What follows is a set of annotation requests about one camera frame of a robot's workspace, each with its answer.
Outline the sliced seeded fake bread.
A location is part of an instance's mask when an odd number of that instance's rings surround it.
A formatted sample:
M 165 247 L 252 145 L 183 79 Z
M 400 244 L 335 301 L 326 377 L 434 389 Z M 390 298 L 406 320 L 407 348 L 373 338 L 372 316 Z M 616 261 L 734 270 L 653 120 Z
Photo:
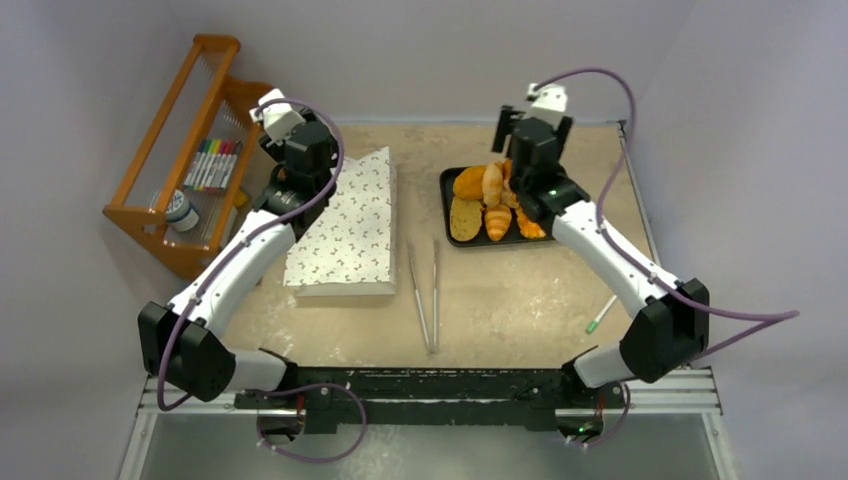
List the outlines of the sliced seeded fake bread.
M 458 242 L 473 240 L 482 228 L 483 204 L 454 197 L 449 212 L 449 233 Z

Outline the lumpy orange fake bread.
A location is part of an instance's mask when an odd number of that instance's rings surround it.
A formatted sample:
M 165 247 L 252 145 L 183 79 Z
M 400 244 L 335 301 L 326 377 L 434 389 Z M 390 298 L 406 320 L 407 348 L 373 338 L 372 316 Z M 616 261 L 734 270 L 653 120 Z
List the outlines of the lumpy orange fake bread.
M 465 168 L 454 180 L 452 187 L 454 196 L 462 200 L 482 201 L 485 171 L 485 165 Z

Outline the round fake bread bun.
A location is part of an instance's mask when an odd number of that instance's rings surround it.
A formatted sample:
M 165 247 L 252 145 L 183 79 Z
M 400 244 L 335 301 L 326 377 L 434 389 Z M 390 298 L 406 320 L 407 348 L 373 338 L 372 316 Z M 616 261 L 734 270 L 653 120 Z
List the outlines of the round fake bread bun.
M 486 165 L 482 176 L 481 191 L 483 203 L 487 207 L 496 206 L 501 202 L 503 164 L 500 161 L 491 162 Z

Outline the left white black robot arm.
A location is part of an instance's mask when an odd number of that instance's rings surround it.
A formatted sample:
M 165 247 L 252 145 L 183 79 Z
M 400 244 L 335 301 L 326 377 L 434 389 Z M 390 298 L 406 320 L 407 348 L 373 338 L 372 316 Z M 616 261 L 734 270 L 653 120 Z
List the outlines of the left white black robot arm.
M 288 361 L 273 352 L 232 350 L 221 337 L 235 311 L 267 270 L 320 218 L 335 193 L 344 161 L 337 126 L 325 115 L 302 107 L 294 124 L 278 137 L 277 121 L 263 105 L 255 118 L 265 131 L 261 147 L 275 160 L 269 183 L 255 200 L 240 230 L 190 285 L 167 304 L 150 302 L 138 315 L 145 369 L 157 380 L 162 411 L 173 386 L 186 399 L 204 402 L 230 391 L 259 391 L 272 408 L 297 399 L 298 382 L 286 374 Z

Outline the large fake bread loaf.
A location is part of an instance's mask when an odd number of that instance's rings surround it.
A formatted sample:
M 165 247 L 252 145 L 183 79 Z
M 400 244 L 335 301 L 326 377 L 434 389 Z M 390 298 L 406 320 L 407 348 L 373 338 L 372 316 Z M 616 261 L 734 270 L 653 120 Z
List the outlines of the large fake bread loaf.
M 510 179 L 512 173 L 512 160 L 507 158 L 502 163 L 502 171 L 503 171 L 503 186 L 501 190 L 501 203 L 507 205 L 509 208 L 518 210 L 520 208 L 520 203 L 517 199 L 515 192 L 511 188 Z

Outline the white patterned paper bag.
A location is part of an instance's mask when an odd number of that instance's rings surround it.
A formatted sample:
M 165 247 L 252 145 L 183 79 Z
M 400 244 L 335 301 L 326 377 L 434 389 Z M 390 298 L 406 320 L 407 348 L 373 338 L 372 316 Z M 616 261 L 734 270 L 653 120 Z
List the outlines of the white patterned paper bag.
M 329 205 L 288 251 L 283 285 L 301 297 L 395 294 L 396 192 L 389 147 L 347 158 Z

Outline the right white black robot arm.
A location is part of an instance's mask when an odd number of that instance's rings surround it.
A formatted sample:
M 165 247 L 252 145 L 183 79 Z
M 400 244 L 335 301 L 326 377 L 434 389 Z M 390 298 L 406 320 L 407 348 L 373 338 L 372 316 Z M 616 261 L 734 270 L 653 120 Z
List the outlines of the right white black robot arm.
M 510 159 L 509 185 L 529 219 L 577 253 L 632 319 L 618 342 L 564 364 L 563 397 L 584 407 L 601 386 L 630 379 L 653 383 L 702 353 L 709 316 L 694 305 L 708 302 L 709 291 L 697 279 L 682 282 L 656 265 L 598 214 L 560 163 L 572 120 L 557 119 L 550 124 L 504 105 L 492 149 Z

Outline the fake croissant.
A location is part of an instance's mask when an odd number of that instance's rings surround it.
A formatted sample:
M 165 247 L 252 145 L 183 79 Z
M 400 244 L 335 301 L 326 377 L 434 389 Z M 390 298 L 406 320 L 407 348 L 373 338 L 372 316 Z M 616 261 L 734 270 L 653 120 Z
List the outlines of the fake croissant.
M 488 238 L 499 242 L 508 231 L 512 221 L 512 210 L 504 204 L 487 206 L 484 212 L 484 225 Z

